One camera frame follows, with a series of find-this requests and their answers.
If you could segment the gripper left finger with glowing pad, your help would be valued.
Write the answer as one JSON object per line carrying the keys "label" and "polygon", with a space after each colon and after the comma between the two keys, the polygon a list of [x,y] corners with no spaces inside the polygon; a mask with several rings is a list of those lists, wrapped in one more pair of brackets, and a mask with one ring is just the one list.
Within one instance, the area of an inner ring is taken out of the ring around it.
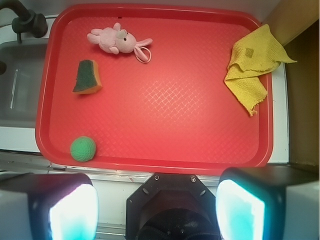
{"label": "gripper left finger with glowing pad", "polygon": [[2,240],[93,240],[98,218],[98,193],[84,173],[0,176]]}

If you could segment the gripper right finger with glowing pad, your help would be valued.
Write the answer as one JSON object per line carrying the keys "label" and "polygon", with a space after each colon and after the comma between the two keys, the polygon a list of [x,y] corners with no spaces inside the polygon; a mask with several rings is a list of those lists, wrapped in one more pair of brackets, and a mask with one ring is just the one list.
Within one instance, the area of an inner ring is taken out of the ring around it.
{"label": "gripper right finger with glowing pad", "polygon": [[318,169],[292,165],[230,167],[216,190],[224,240],[318,240]]}

